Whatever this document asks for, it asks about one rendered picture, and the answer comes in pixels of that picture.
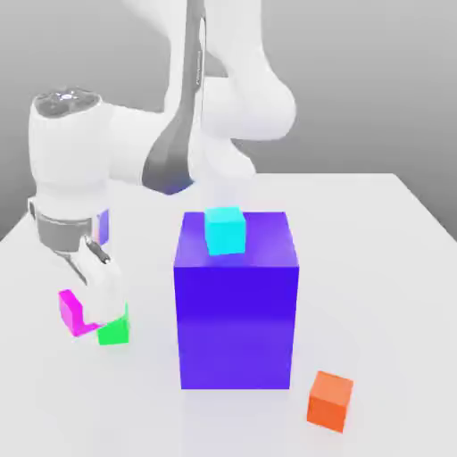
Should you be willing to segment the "small orange cube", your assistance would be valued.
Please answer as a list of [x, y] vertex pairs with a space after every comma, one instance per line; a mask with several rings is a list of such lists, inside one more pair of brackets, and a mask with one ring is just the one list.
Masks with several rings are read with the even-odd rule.
[[307, 421], [342, 433], [352, 391], [351, 379], [318, 371], [309, 394]]

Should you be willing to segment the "small magenta cube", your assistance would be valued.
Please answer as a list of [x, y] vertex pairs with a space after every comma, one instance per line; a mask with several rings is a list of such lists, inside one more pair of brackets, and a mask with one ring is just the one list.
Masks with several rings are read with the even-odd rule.
[[89, 307], [70, 289], [61, 290], [58, 299], [62, 321], [74, 337], [82, 337], [106, 324], [105, 321], [97, 320]]

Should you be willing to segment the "large purple box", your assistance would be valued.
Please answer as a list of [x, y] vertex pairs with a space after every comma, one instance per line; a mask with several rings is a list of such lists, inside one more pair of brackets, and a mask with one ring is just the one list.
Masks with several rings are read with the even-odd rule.
[[283, 212], [245, 214], [244, 253], [211, 256], [204, 216], [184, 215], [173, 265], [184, 389], [287, 389], [299, 261]]

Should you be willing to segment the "small cyan cube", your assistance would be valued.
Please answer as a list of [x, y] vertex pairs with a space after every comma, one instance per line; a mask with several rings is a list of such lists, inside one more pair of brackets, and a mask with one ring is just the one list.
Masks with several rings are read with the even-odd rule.
[[206, 209], [204, 238], [211, 256], [244, 253], [246, 221], [241, 209], [237, 206]]

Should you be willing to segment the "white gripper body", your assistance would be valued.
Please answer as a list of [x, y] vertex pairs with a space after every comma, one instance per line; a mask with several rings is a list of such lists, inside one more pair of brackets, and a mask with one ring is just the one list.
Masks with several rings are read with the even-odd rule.
[[81, 245], [76, 253], [59, 253], [65, 272], [63, 288], [82, 306], [86, 323], [107, 324], [120, 318], [127, 302], [120, 267], [100, 245]]

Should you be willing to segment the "small green cube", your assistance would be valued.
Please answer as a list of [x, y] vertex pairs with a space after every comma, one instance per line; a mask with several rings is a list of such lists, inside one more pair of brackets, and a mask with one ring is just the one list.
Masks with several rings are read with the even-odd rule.
[[129, 343], [130, 323], [129, 306], [125, 303], [124, 313], [116, 320], [113, 320], [97, 331], [99, 345], [124, 345]]

